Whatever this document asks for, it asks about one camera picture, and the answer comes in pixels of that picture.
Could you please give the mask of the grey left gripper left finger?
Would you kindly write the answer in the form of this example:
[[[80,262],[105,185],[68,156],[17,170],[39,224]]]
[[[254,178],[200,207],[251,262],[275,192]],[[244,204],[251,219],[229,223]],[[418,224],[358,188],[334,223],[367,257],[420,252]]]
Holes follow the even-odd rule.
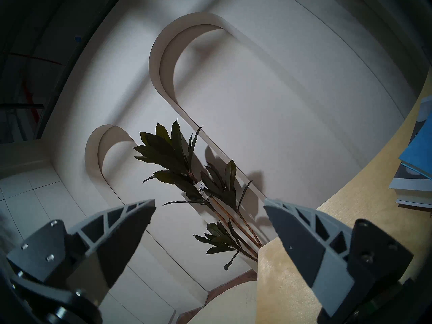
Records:
[[[134,255],[156,210],[144,200],[100,211],[68,230],[53,219],[7,254],[17,273],[49,287],[80,289],[100,305]]]

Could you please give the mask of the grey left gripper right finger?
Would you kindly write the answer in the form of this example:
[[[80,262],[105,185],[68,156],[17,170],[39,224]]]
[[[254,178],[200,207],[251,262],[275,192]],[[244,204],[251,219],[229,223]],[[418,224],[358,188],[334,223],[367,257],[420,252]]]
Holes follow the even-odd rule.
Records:
[[[402,289],[413,254],[381,228],[350,228],[307,207],[266,199],[285,252],[320,302],[317,323],[364,323]]]

